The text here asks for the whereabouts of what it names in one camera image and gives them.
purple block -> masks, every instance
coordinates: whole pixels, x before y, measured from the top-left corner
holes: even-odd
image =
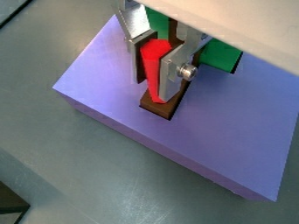
[[[244,53],[235,74],[200,66],[171,121],[139,108],[112,17],[53,86],[74,109],[251,200],[276,200],[299,111],[299,78]]]

black object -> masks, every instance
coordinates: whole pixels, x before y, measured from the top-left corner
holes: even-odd
[[[24,217],[30,205],[21,199],[21,197],[8,188],[8,186],[0,181],[0,220],[1,216],[8,214],[16,216],[13,223],[17,224]]]

green panel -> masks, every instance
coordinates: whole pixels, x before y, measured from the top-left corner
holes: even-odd
[[[151,28],[157,31],[159,39],[168,39],[168,17],[145,7]]]
[[[200,63],[231,72],[237,63],[241,51],[217,39],[212,39],[205,45],[200,55]]]

white panel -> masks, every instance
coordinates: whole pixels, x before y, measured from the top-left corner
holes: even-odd
[[[136,0],[299,75],[297,0]]]

silver metal bracket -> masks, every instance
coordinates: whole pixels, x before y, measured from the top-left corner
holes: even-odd
[[[151,29],[145,7],[140,3],[132,0],[116,0],[115,12],[125,34],[127,51],[132,57],[133,81],[140,83],[145,79],[140,46],[149,39],[156,39],[157,33]]]
[[[193,54],[207,45],[212,37],[187,26],[184,43],[160,60],[159,97],[168,102],[180,91],[183,78],[189,81],[197,73],[192,66]]]

